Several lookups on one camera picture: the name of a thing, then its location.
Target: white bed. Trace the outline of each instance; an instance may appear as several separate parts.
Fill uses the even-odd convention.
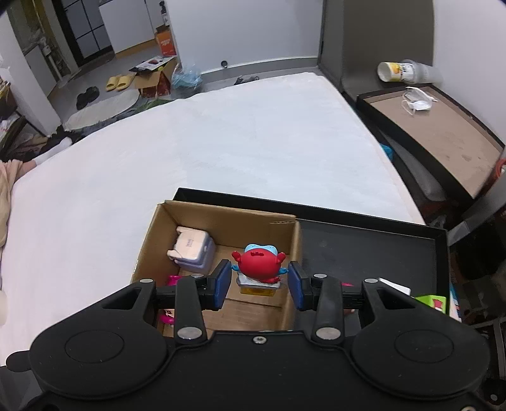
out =
[[[14,186],[0,362],[127,285],[156,204],[178,187],[423,224],[374,137],[323,77],[269,78],[159,106]]]

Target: black door frame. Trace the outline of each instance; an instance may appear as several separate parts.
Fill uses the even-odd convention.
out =
[[[112,46],[108,46],[104,49],[98,50],[96,53],[93,53],[88,57],[84,57],[82,55],[81,49],[79,48],[79,44],[77,43],[77,39],[74,36],[74,32],[72,31],[72,27],[70,26],[70,22],[68,21],[67,14],[65,13],[65,8],[63,7],[61,0],[52,0],[52,2],[53,2],[53,6],[55,8],[56,16],[58,17],[58,21],[60,22],[60,25],[62,27],[63,34],[65,35],[68,46],[70,47],[70,51],[72,52],[75,62],[77,63],[77,65],[79,67],[84,66],[86,63],[89,63],[90,61],[95,60],[97,57],[103,56],[104,54],[112,51]],[[77,2],[82,3],[82,0],[75,0],[74,2],[69,4],[69,6],[71,6],[72,4],[77,3]],[[91,28],[92,25],[90,23],[90,19],[88,18],[88,14],[86,13],[86,8],[84,6],[84,3],[82,3],[82,7],[85,11],[86,19],[88,20],[88,23]],[[103,26],[104,25],[102,24],[101,26],[95,27],[93,30],[95,30],[99,27],[103,27]],[[89,34],[93,30],[88,31],[87,33],[85,33],[83,35]]]

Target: black shoe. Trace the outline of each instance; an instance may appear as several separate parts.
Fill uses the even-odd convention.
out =
[[[95,101],[100,96],[100,90],[98,87],[88,87],[84,93],[77,96],[77,103],[75,108],[82,110],[92,101]]]

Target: face mask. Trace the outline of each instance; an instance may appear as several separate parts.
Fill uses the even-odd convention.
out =
[[[430,110],[432,103],[437,101],[417,87],[406,87],[406,92],[402,97],[404,97],[404,100],[402,100],[401,106],[411,115],[414,115],[417,111]]]

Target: orange box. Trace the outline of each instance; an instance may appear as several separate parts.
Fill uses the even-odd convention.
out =
[[[164,57],[175,56],[176,48],[172,41],[171,31],[167,26],[160,26],[156,28],[156,41],[160,46],[161,53]]]

